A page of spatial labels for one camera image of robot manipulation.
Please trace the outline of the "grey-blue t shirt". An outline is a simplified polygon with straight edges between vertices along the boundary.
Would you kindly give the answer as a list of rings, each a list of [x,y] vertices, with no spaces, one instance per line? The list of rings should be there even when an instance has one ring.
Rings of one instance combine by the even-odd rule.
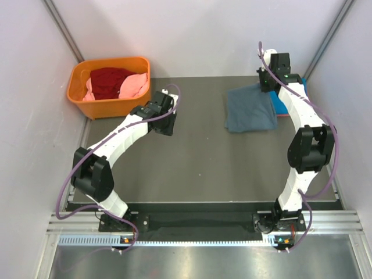
[[[275,130],[277,114],[270,94],[258,83],[228,90],[224,126],[230,133]]]

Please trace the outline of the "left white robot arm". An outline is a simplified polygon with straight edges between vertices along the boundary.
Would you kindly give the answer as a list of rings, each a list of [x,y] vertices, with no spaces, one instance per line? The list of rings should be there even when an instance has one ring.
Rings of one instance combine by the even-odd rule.
[[[114,190],[112,167],[130,146],[151,131],[173,135],[178,99],[166,89],[155,92],[146,105],[132,109],[104,139],[74,153],[71,185],[112,214],[111,222],[118,230],[128,229],[132,217],[128,205]]]

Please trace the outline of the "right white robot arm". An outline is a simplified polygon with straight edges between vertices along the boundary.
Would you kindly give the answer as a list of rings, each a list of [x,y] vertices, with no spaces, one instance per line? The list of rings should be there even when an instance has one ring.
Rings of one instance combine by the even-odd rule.
[[[284,104],[295,128],[288,147],[290,171],[283,192],[270,214],[255,215],[255,229],[264,234],[287,230],[301,221],[302,205],[310,183],[329,164],[335,139],[331,127],[310,103],[300,75],[292,73],[288,53],[261,51],[257,70],[263,92],[274,91]]]

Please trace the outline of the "folded bright blue t shirt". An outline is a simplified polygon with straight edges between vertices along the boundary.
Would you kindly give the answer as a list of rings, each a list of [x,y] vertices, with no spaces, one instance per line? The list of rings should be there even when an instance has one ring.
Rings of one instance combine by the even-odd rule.
[[[291,89],[293,89],[296,93],[298,93],[301,96],[307,97],[307,87],[306,87],[306,79],[302,79],[302,84],[300,87],[294,87],[293,85],[290,86]],[[276,114],[280,113],[287,113],[287,107],[284,105],[282,100],[277,96],[275,92],[268,92],[268,95],[273,103],[274,110],[276,111]]]

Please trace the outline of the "pink t shirt in bin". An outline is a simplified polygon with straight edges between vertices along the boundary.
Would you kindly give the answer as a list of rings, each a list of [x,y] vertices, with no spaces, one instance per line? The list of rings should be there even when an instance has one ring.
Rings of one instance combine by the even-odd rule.
[[[145,93],[149,85],[148,75],[143,74],[133,74],[128,76],[120,86],[120,89],[116,94],[114,94],[114,99],[133,99],[135,97],[142,96]],[[92,91],[91,78],[86,82],[87,93],[83,97],[82,101],[94,101],[95,95]]]

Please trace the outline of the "dark red t shirt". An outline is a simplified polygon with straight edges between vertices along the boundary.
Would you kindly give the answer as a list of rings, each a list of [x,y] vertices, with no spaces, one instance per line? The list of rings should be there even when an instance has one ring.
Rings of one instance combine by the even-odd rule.
[[[95,100],[114,99],[114,94],[118,92],[123,81],[132,71],[116,67],[104,67],[90,72],[92,91]]]

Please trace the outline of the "orange plastic bin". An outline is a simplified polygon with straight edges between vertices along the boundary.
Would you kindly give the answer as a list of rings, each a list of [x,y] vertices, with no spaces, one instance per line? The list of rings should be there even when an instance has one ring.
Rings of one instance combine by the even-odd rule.
[[[91,120],[122,117],[150,100],[150,77],[143,56],[86,60],[73,68],[67,98]]]

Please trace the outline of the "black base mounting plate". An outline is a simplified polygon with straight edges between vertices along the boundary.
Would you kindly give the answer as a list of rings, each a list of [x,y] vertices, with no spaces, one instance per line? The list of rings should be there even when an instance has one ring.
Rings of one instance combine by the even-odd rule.
[[[129,203],[125,219],[145,242],[260,241],[262,233],[303,232],[304,218],[279,221],[275,202]]]

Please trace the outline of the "right aluminium corner post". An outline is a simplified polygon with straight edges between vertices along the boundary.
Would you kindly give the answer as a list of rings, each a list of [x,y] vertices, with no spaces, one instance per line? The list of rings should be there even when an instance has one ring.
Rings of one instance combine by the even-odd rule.
[[[337,12],[335,18],[332,20],[330,27],[328,28],[324,38],[321,40],[319,47],[317,48],[309,66],[307,67],[304,73],[303,77],[306,80],[308,80],[313,74],[314,70],[316,69],[317,65],[319,64],[322,57],[324,56],[326,50],[332,43],[333,38],[335,37],[336,33],[340,29],[342,23],[346,19],[347,15],[349,14],[355,2],[356,2],[355,0],[342,1],[342,5],[339,11]]]

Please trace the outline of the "aluminium corner post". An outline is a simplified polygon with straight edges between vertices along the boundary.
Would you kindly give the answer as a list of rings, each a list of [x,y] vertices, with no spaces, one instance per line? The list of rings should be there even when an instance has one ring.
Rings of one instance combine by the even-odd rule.
[[[335,37],[336,33],[340,29],[342,23],[346,19],[347,15],[349,14],[355,2],[356,2],[355,0],[342,1],[342,5],[339,11],[337,12],[335,18],[332,20],[330,27],[328,28],[324,38],[321,40],[319,47],[317,48],[309,66],[307,67],[304,73],[303,77],[306,80],[308,80],[313,74],[314,70],[316,69],[317,65],[319,64],[322,57],[324,56],[326,50],[332,43],[333,38]]]
[[[60,31],[62,37],[64,38],[67,46],[71,50],[73,56],[75,57],[78,63],[84,61],[84,57],[79,50],[78,45],[76,44],[73,36],[70,33],[68,26],[66,25],[65,21],[63,20],[58,8],[56,7],[54,1],[52,0],[42,0],[41,1],[46,10],[48,11],[50,17],[52,18],[53,22],[56,24],[58,30]]]

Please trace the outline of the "aluminium frame rail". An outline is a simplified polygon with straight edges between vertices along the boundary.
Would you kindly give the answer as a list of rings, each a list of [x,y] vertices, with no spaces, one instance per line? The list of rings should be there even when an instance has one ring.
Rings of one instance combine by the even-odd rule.
[[[103,223],[98,219],[102,212],[78,212],[66,219],[58,219],[53,213],[47,226],[51,234],[90,234],[97,233]]]

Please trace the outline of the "left aluminium corner post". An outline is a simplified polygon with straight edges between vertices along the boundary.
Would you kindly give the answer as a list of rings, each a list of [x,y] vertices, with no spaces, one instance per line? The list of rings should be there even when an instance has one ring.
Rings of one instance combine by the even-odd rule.
[[[84,61],[84,57],[79,50],[78,45],[76,44],[73,36],[70,33],[68,26],[66,25],[65,21],[63,20],[58,8],[56,7],[54,1],[52,0],[42,0],[41,1],[46,10],[48,11],[50,17],[52,18],[53,22],[56,24],[58,30],[60,31],[62,37],[64,38],[67,46],[71,50],[73,56],[75,57],[78,63]]]

